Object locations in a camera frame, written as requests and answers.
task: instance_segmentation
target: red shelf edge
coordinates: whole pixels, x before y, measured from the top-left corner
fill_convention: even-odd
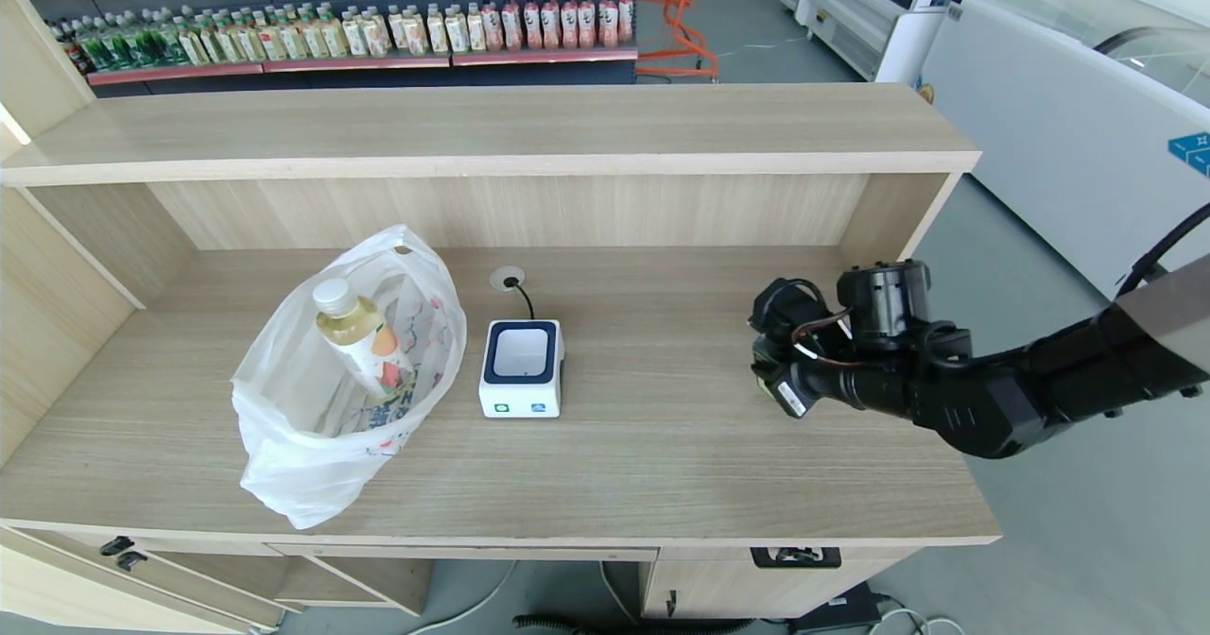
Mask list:
[[[88,85],[125,85],[131,82],[156,82],[156,80],[185,80],[191,76],[250,76],[263,74],[260,63],[221,63],[217,67],[160,67],[136,68],[129,71],[104,71],[87,74]]]
[[[261,63],[266,74],[294,71],[355,71],[373,68],[449,68],[449,57],[387,57],[387,58],[299,58],[296,62]]]
[[[455,67],[502,67],[509,63],[582,63],[582,62],[635,62],[636,46],[618,46],[617,50],[520,50],[520,51],[472,51],[454,54]]]

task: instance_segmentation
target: wooden counter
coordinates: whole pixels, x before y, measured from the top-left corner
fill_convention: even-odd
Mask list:
[[[231,631],[307,605],[420,613],[433,558],[639,561],[647,616],[786,617],[918,548],[998,536],[940,438],[829,402],[791,421],[748,370],[745,319],[770,281],[830,291],[852,264],[910,255],[974,164],[901,85],[35,110],[58,92],[4,80],[16,122],[36,121],[4,161],[0,324],[5,420],[41,417],[0,468],[0,524],[30,553],[200,605]],[[393,223],[454,273],[462,369],[358,501],[296,531],[238,486],[230,376],[299,282]],[[555,421],[479,411],[486,322],[522,313],[488,285],[508,264],[565,330]],[[46,341],[71,352],[47,357]],[[115,536],[146,561],[115,568],[97,552]],[[750,547],[846,559],[771,572]]]

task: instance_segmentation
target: orange shopping cart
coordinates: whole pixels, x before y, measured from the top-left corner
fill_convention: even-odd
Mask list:
[[[670,37],[666,46],[653,51],[639,51],[639,63],[667,62],[670,58],[697,57],[695,67],[635,67],[635,74],[658,76],[709,76],[710,82],[719,82],[719,58],[705,48],[705,36],[685,23],[685,11],[693,0],[640,0],[656,2],[663,10],[667,24],[662,36]]]

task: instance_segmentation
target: plastic bag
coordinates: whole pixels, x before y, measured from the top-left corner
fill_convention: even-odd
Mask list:
[[[374,410],[315,325],[311,291],[336,277],[374,300],[415,369],[393,415]],[[290,291],[231,377],[248,451],[240,485],[295,529],[340,514],[450,388],[465,348],[466,316],[440,256],[405,225],[364,239]]]

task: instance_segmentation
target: pink beverage bottle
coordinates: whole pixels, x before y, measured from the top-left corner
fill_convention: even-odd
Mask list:
[[[617,2],[617,41],[634,40],[634,1]]]
[[[505,27],[505,50],[522,50],[522,6],[515,0],[505,0],[500,11]]]
[[[531,50],[542,48],[542,11],[537,2],[525,0],[525,44]]]
[[[559,1],[546,0],[542,5],[542,45],[548,50],[559,48]]]
[[[606,50],[617,48],[617,2],[601,0],[601,45]]]
[[[484,0],[479,11],[483,12],[483,35],[488,40],[488,51],[501,51],[505,48],[505,31],[500,27],[500,11],[496,11],[496,2]]]
[[[592,50],[597,44],[597,5],[593,0],[580,1],[580,48]]]
[[[563,0],[563,11],[560,12],[560,21],[563,24],[563,48],[575,50],[577,46],[576,41],[576,19],[580,18],[580,5],[576,5],[576,0]]]

